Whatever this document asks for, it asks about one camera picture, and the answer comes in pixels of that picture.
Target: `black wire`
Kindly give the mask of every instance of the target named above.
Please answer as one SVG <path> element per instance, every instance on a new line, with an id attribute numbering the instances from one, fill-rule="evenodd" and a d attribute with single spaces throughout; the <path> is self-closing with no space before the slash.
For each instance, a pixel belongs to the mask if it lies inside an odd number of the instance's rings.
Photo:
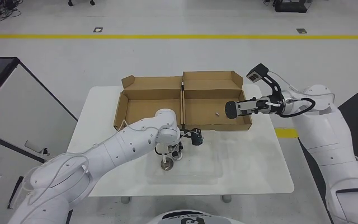
<path id="1" fill-rule="evenodd" d="M 160 155 L 160 156 L 163 156 L 163 154 L 162 153 L 159 153 L 158 151 L 157 151 L 157 148 L 155 147 L 154 148 L 154 151 L 156 152 L 156 154 L 158 154 L 158 155 Z"/>
<path id="2" fill-rule="evenodd" d="M 0 21 L 21 15 L 16 7 L 22 2 L 23 0 L 0 0 Z"/>
<path id="3" fill-rule="evenodd" d="M 301 114 L 306 113 L 307 111 L 310 111 L 310 110 L 312 110 L 312 109 L 314 108 L 314 106 L 315 106 L 315 101 L 312 100 L 311 98 L 302 98 L 301 100 L 305 100 L 305 101 L 310 102 L 310 103 L 311 103 L 311 106 L 309 106 L 308 108 L 306 108 L 306 109 L 304 109 L 304 110 L 302 110 L 302 111 L 300 111 L 300 112 L 297 112 L 297 113 L 295 113 L 295 114 L 289 114 L 289 115 L 280 114 L 280 117 L 282 117 L 282 118 L 292 118 L 293 116 L 301 115 Z"/>

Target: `cardboard box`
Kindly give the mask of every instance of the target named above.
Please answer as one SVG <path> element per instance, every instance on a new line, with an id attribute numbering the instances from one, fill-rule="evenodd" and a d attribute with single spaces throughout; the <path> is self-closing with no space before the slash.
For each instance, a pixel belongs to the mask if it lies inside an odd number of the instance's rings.
<path id="1" fill-rule="evenodd" d="M 186 129 L 249 130 L 250 116 L 229 119 L 228 101 L 243 101 L 243 78 L 234 71 L 183 73 L 183 123 Z"/>
<path id="2" fill-rule="evenodd" d="M 177 125 L 183 123 L 182 77 L 134 77 L 122 79 L 123 92 L 119 97 L 114 127 L 118 129 L 125 119 L 132 124 L 143 118 L 151 118 L 157 110 L 172 109 Z"/>

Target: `box flap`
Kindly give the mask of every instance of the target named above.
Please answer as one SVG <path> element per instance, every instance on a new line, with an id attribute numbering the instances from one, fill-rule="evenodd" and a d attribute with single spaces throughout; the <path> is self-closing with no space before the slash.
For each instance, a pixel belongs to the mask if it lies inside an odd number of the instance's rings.
<path id="1" fill-rule="evenodd" d="M 240 90 L 243 78 L 234 71 L 183 73 L 185 90 Z"/>
<path id="2" fill-rule="evenodd" d="M 171 77 L 134 77 L 122 79 L 124 90 L 180 90 L 181 76 Z"/>
<path id="3" fill-rule="evenodd" d="M 128 86 L 132 85 L 134 80 L 135 80 L 135 77 L 132 74 L 128 77 L 122 78 L 123 88 L 127 88 Z"/>

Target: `white floor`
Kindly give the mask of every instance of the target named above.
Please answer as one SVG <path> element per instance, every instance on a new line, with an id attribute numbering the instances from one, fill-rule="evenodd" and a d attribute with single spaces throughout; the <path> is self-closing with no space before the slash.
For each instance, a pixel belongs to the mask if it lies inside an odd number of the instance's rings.
<path id="1" fill-rule="evenodd" d="M 357 34 L 356 0 L 315 0 L 308 13 L 275 13 L 261 0 L 25 0 L 22 15 L 0 22 L 0 34 Z M 0 57 L 19 57 L 77 117 L 93 86 L 120 85 L 136 76 L 235 70 L 263 63 L 304 88 L 321 83 L 340 105 L 357 93 L 358 40 L 16 40 L 0 39 Z M 262 83 L 263 94 L 270 89 Z M 290 119 L 271 116 L 274 126 Z M 172 209 L 199 209 L 247 223 L 329 223 L 296 139 L 280 139 L 295 191 L 283 195 L 87 199 L 75 223 L 145 223 Z"/>

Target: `yellow floor line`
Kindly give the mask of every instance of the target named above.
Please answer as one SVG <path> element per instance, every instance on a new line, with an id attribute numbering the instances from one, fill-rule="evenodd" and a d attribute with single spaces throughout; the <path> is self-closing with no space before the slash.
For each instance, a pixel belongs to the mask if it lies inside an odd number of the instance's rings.
<path id="1" fill-rule="evenodd" d="M 358 40 L 358 35 L 280 34 L 0 34 L 0 39 Z"/>
<path id="2" fill-rule="evenodd" d="M 294 128 L 275 128 L 278 138 L 298 138 L 297 130 Z"/>

